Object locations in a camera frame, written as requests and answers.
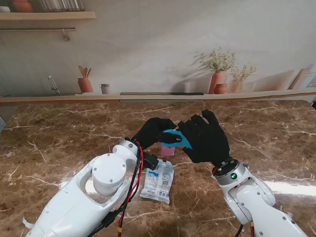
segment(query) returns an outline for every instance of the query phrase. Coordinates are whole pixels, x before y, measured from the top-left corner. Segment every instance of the brown marble surface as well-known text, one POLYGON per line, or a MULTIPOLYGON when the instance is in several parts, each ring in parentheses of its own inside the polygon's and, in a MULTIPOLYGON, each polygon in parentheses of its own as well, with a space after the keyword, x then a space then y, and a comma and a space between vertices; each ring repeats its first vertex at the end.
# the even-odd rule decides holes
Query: brown marble surface
MULTIPOLYGON (((177 123, 206 108, 225 130, 231 155, 267 181, 277 208, 282 205, 308 236, 316 236, 316 112, 305 101, 20 107, 0 134, 0 236, 25 236, 23 216, 35 222, 58 189, 89 160, 108 153, 120 138, 131 137, 147 119, 177 123)), ((159 155, 159 144, 149 150, 159 155)), ((192 164, 180 150, 167 160, 175 169, 170 205, 136 196, 128 205, 123 236, 235 236, 239 222, 211 178, 212 165, 192 164)), ((100 200, 91 182, 87 190, 100 200)), ((97 236, 117 236, 116 226, 97 236)), ((250 236, 249 225, 241 236, 250 236)))

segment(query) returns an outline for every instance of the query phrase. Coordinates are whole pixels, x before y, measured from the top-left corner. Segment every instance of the pink object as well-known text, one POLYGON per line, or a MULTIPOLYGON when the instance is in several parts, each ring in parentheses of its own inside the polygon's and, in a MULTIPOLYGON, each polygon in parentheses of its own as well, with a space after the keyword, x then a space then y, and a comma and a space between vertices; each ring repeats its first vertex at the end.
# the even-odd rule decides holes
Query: pink object
POLYGON ((171 157, 174 156, 175 147, 165 147, 161 145, 161 157, 171 157))

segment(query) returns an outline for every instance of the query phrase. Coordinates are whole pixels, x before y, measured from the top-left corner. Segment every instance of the black wire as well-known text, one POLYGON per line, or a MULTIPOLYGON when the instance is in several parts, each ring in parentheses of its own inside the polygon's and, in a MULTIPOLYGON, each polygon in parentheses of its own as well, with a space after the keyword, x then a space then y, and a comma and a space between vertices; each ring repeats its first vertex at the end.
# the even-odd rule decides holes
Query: black wire
POLYGON ((235 235, 235 237, 238 237, 240 235, 242 228, 243 228, 243 224, 240 225, 239 230, 238 230, 237 234, 235 235))
MULTIPOLYGON (((139 155, 139 157, 137 157, 137 161, 140 161, 140 158, 141 158, 141 153, 140 153, 140 155, 139 155)), ((138 165, 138 168, 136 169, 135 168, 135 170, 134 170, 134 173, 137 173, 137 170, 139 170, 138 171, 138 175, 141 175, 141 172, 142 172, 142 170, 141 170, 141 165, 140 165, 140 163, 139 163, 139 165, 138 165)), ((137 184, 137 186, 136 186, 136 188, 135 188, 135 191, 134 191, 134 193, 132 194, 132 196, 130 197, 130 199, 129 199, 129 201, 131 201, 132 199, 133 199, 133 197, 135 196, 135 194, 137 193, 137 190, 138 190, 138 186, 139 186, 139 183, 137 184)), ((122 225, 123 225, 123 219, 124 219, 124 214, 125 214, 125 210, 126 210, 126 208, 127 208, 127 204, 126 204, 126 206, 125 206, 125 208, 124 208, 124 210, 123 210, 123 212, 122 212, 122 219, 121 219, 121 222, 120 222, 120 226, 122 227, 122 225)))
MULTIPOLYGON (((132 191, 132 188, 133 188, 133 184, 134 184, 134 180, 135 180, 137 171, 140 169, 140 160, 141 160, 140 148, 139 148, 139 145, 138 145, 138 144, 136 144, 136 143, 134 143, 134 144, 135 144, 135 145, 137 146, 137 148, 138 148, 138 149, 137 149, 137 155, 136 155, 137 161, 136 161, 134 173, 133 173, 133 176, 132 176, 132 179, 131 179, 131 183, 130 183, 130 186, 129 186, 129 188, 128 188, 128 192, 127 192, 127 196, 126 196, 125 200, 123 201, 123 203, 121 204, 121 206, 120 206, 116 211, 114 211, 114 212, 117 213, 116 216, 117 216, 120 212, 125 211, 125 209, 126 209, 126 207, 127 207, 127 199, 128 199, 128 196, 129 196, 130 192, 132 191)), ((135 196, 137 189, 138 189, 138 185, 137 185, 137 187, 136 187, 136 190, 135 190, 134 194, 131 196, 130 200, 132 200, 132 198, 135 196)), ((96 233, 98 233, 98 232, 99 232, 100 230, 102 230, 104 227, 105 227, 105 225, 104 225, 103 223, 100 223, 100 224, 98 225, 98 227, 95 228, 95 229, 93 230, 93 232, 92 232, 88 237, 94 236, 96 233)))

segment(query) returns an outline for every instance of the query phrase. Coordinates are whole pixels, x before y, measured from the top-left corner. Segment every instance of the potted plant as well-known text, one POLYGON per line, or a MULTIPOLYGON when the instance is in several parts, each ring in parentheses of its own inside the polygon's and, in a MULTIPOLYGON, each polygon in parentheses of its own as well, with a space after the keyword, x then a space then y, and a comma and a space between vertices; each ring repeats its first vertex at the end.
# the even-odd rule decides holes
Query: potted plant
POLYGON ((238 67, 233 67, 232 68, 233 80, 230 82, 227 88, 227 92, 233 93, 233 92, 241 91, 244 80, 247 77, 249 77, 251 74, 253 74, 256 70, 257 70, 257 67, 254 65, 251 65, 250 63, 248 65, 244 65, 242 69, 239 69, 238 67))
POLYGON ((235 64, 235 52, 224 52, 222 48, 214 49, 211 53, 202 53, 200 62, 203 66, 215 72, 209 86, 209 94, 214 94, 217 84, 225 84, 227 79, 227 70, 235 64))

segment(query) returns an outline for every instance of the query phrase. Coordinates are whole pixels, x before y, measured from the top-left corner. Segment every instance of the shelf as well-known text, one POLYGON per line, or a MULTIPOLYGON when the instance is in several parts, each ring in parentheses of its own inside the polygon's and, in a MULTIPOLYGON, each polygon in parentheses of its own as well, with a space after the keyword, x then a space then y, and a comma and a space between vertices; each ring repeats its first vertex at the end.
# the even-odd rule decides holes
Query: shelf
POLYGON ((0 13, 0 21, 56 21, 96 19, 95 12, 0 13))
POLYGON ((271 99, 295 96, 316 95, 315 87, 294 90, 273 90, 260 92, 241 92, 231 94, 205 94, 205 95, 58 95, 40 97, 1 97, 0 106, 21 105, 24 103, 89 103, 89 102, 119 102, 119 101, 150 101, 150 100, 252 100, 252 99, 271 99))

